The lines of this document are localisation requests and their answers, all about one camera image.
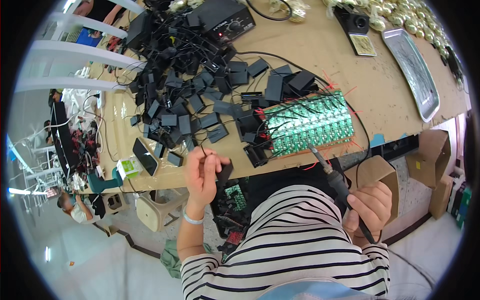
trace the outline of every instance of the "bracelet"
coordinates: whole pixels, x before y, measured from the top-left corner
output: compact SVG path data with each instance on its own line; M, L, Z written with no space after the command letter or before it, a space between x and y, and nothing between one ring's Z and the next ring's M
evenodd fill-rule
M201 220L192 220L190 219L189 216L187 216L187 206L185 206L183 208L183 218L185 219L185 221L189 222L190 224L194 224L194 225L200 225L204 222L204 218L202 218Z

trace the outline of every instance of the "soldering iron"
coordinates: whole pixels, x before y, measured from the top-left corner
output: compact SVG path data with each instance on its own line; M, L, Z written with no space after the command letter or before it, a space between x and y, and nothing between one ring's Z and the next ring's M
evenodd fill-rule
M348 190L347 186L343 181L343 176L338 171L334 170L329 164L327 164L325 159L320 155L318 150L311 143L308 143L308 148L313 152L313 155L315 155L315 157L318 159L318 161L324 168L324 172L325 174L327 174L328 184L337 193L336 199L339 200L341 203L345 204L349 210L352 210L352 207L347 202L347 196L350 195L350 191ZM365 225L365 222L361 219L361 217L359 217L359 227L369 243L371 244L377 243L373 238L372 233L367 228L367 225Z

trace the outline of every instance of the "wooden table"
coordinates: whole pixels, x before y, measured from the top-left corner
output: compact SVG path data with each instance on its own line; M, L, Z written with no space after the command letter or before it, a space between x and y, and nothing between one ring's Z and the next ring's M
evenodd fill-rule
M346 95L346 100L359 111L370 137L371 147L395 141L400 138L417 134L425 129L431 128L439 123L467 111L468 94L457 88L455 79L448 67L445 67L440 60L438 52L424 39L413 37L420 53L433 76L435 85L440 95L440 109L429 123L424 123L417 111L413 95L405 80L405 77L397 65L394 57L382 41L381 34L370 28L368 36L372 41L376 57L358 57L354 55L353 49L345 36L339 22L336 19L328 20L325 16L326 7L321 1L307 0L311 9L307 11L307 20L303 23L289 21L274 22L260 17L252 12L256 27L234 41L233 45L239 52L264 51L282 56L297 65L325 78L328 75L331 81L335 82L335 88L340 88ZM258 3L259 9L268 11L266 3ZM126 15L118 25L128 23ZM125 55L133 56L131 51ZM253 63L259 58L257 55L241 55L241 59ZM280 59L262 56L272 67L276 68L286 63ZM101 68L98 64L92 66L91 75L100 75ZM128 74L129 79L121 76L120 79L130 82L135 73ZM113 74L104 73L100 79L115 81ZM263 91L266 87L267 76L258 82L256 91ZM237 89L238 92L245 91L247 86ZM111 178L111 170L116 165L116 160L132 156L132 147L136 137L143 136L140 127L130 126L130 117L143 110L143 105L137 109L130 92L107 92L104 118L107 125L108 147L111 156L105 147L100 154L100 165L105 169L107 179ZM230 116L221 115L223 122L231 120ZM358 145L340 144L328 151L329 158L341 156L346 153L353 153L366 149L368 141L359 122L353 116L355 129L354 142ZM239 135L234 122L226 125L229 135L215 144L205 141L203 146L215 149L219 154L229 156L232 159L234 171L231 178L244 177L249 175L272 172L285 168L299 167L315 161L310 153L289 156L285 158L272 159L268 164L253 168L247 156L243 152L245 143L240 143ZM105 129L101 129L102 137L105 136ZM206 134L197 135L201 140ZM156 142L143 138L146 145L153 151ZM161 159L160 167L155 176L151 177L146 172L131 180L131 184L125 182L122 189L125 192L133 190L158 190L185 186L183 168L174 167L166 160ZM118 192L119 189L105 190L105 192Z

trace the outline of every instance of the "striped shirt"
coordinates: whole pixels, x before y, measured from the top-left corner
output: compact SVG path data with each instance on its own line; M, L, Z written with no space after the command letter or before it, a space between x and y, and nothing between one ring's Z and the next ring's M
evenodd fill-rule
M222 264L213 254L185 259L185 299L256 299L267 289L302 278L331 278L346 287L384 295L390 285L385 244L352 244L339 209L319 189L293 185L252 213L245 240Z

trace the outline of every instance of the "small green box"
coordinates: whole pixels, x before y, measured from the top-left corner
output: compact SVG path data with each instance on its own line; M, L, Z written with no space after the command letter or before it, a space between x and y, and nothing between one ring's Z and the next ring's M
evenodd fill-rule
M121 159L117 162L117 170L122 180L131 179L140 174L144 169L138 162L136 157Z

